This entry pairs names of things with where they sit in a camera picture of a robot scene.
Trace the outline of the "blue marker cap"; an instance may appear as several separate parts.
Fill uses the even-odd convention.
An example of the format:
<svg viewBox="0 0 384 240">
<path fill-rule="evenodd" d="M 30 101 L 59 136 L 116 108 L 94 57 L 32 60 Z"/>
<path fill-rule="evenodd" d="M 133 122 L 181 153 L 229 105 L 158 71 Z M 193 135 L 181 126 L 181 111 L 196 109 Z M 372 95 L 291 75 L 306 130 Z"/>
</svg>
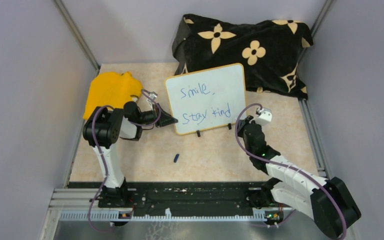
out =
<svg viewBox="0 0 384 240">
<path fill-rule="evenodd" d="M 177 154 L 175 155 L 175 157 L 174 157 L 174 159 L 173 159 L 173 162 L 174 162 L 174 163 L 176 163 L 176 162 L 178 161 L 179 156 L 180 156 L 179 153 L 177 153 Z"/>
</svg>

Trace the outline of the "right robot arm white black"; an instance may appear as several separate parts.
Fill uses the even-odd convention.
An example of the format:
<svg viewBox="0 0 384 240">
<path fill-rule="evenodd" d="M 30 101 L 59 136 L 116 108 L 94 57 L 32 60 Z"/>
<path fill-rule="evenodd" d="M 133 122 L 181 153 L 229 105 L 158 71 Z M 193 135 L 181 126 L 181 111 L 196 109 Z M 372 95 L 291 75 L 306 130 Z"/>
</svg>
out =
<svg viewBox="0 0 384 240">
<path fill-rule="evenodd" d="M 289 162 L 269 146 L 262 126 L 248 116 L 235 127 L 236 139 L 252 165 L 270 176 L 261 189 L 267 206 L 285 204 L 314 221 L 328 238 L 339 239 L 362 217 L 343 180 L 314 175 Z"/>
</svg>

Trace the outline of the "yellow framed whiteboard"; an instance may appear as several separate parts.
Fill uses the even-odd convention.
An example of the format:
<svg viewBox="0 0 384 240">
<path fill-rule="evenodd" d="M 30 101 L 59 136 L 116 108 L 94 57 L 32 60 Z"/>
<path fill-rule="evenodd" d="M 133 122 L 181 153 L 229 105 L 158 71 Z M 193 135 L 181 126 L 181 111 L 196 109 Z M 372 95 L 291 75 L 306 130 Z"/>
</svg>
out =
<svg viewBox="0 0 384 240">
<path fill-rule="evenodd" d="M 165 88 L 178 135 L 233 125 L 246 107 L 240 63 L 172 76 Z"/>
</svg>

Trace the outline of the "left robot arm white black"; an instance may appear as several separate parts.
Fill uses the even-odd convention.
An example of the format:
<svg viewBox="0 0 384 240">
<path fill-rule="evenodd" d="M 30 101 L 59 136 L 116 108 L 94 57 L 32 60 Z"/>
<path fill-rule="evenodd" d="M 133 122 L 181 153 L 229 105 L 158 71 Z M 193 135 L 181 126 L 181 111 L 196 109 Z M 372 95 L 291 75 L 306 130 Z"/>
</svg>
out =
<svg viewBox="0 0 384 240">
<path fill-rule="evenodd" d="M 93 198 L 100 208 L 125 207 L 131 197 L 117 154 L 117 141 L 139 141 L 144 127 L 162 128 L 176 123 L 178 120 L 159 103 L 151 104 L 148 111 L 141 111 L 134 101 L 128 101 L 123 108 L 104 105 L 94 109 L 83 126 L 82 136 L 93 148 L 103 174 Z"/>
</svg>

